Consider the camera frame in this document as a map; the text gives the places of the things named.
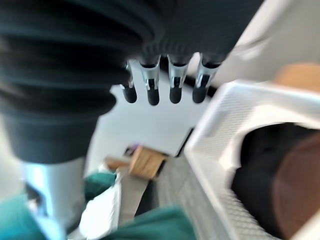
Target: white wall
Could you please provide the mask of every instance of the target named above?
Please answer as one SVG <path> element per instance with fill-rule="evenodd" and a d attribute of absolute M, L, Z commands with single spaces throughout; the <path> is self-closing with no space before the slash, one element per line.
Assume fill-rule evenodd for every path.
<path fill-rule="evenodd" d="M 263 16 L 253 19 L 256 22 L 251 25 L 252 32 L 240 39 L 240 44 L 223 63 L 214 79 L 215 86 L 235 79 L 268 81 L 285 65 L 320 62 L 320 1 L 267 0 L 264 6 L 276 12 L 276 21 L 265 23 Z M 270 21 L 267 10 L 262 13 L 265 12 L 264 16 Z M 259 23 L 264 30 L 259 30 Z M 248 43 L 259 38 L 265 40 L 246 46 L 245 40 Z"/>
<path fill-rule="evenodd" d="M 122 89 L 113 87 L 112 93 L 117 98 L 117 104 L 99 119 L 88 154 L 89 171 L 94 170 L 106 156 L 121 159 L 130 144 L 143 144 L 175 156 L 190 128 L 197 124 L 208 105 L 208 98 L 201 104 L 193 103 L 192 89 L 187 86 L 183 88 L 181 102 L 171 103 L 168 75 L 161 72 L 160 102 L 157 106 L 151 106 L 136 61 L 132 62 L 132 75 L 137 102 L 127 103 Z"/>

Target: brown object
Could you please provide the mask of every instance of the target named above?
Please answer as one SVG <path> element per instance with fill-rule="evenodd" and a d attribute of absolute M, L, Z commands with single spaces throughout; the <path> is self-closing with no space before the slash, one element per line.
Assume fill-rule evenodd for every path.
<path fill-rule="evenodd" d="M 273 182 L 276 220 L 290 239 L 320 209 L 320 133 L 304 139 L 284 157 Z"/>
<path fill-rule="evenodd" d="M 162 153 L 139 146 L 132 156 L 129 173 L 144 179 L 153 179 L 165 159 L 166 156 Z"/>
<path fill-rule="evenodd" d="M 297 63 L 288 65 L 274 80 L 277 85 L 320 92 L 320 64 Z"/>
<path fill-rule="evenodd" d="M 112 170 L 112 171 L 115 171 L 117 170 L 118 168 L 121 168 L 121 167 L 127 167 L 129 166 L 129 163 L 128 162 L 125 162 L 125 161 L 121 161 L 117 158 L 114 158 L 112 156 L 107 156 L 105 159 L 104 159 L 104 163 L 103 163 L 108 169 Z"/>

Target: black bellows cover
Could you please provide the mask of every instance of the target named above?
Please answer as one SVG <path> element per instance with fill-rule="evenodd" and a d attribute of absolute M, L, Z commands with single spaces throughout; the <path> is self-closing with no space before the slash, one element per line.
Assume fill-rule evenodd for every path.
<path fill-rule="evenodd" d="M 263 0 L 2 0 L 0 111 L 20 159 L 86 154 L 135 56 L 210 53 L 222 62 Z"/>

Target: black fabric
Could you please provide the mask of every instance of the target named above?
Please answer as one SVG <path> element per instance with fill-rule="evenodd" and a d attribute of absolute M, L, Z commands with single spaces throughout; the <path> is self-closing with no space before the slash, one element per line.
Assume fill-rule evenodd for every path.
<path fill-rule="evenodd" d="M 265 126 L 249 132 L 242 143 L 241 167 L 231 189 L 244 207 L 271 235 L 283 238 L 276 221 L 272 187 L 285 154 L 299 141 L 318 132 L 294 123 Z"/>
<path fill-rule="evenodd" d="M 123 68 L 128 58 L 205 52 L 220 63 L 262 2 L 0 1 L 0 112 L 14 153 L 30 162 L 46 161 L 45 155 L 50 163 L 82 157 L 98 117 L 116 103 L 111 86 L 129 79 Z M 149 94 L 149 100 L 156 105 L 159 97 Z M 81 121 L 85 134 L 76 133 Z M 55 145 L 77 138 L 78 148 L 75 142 L 69 152 L 61 147 L 55 153 Z"/>

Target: cardboard piece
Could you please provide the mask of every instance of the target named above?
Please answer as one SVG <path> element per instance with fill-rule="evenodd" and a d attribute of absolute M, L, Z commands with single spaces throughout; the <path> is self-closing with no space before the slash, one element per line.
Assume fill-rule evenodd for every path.
<path fill-rule="evenodd" d="M 103 165 L 106 169 L 109 169 L 111 171 L 116 171 L 118 168 L 129 166 L 129 163 L 122 161 L 122 160 L 119 160 L 119 159 L 112 157 L 112 156 L 107 156 L 103 160 Z"/>
<path fill-rule="evenodd" d="M 139 146 L 132 156 L 129 173 L 144 179 L 153 179 L 166 156 L 145 146 Z"/>
<path fill-rule="evenodd" d="M 274 83 L 320 93 L 320 64 L 297 63 L 288 65 L 276 76 Z"/>

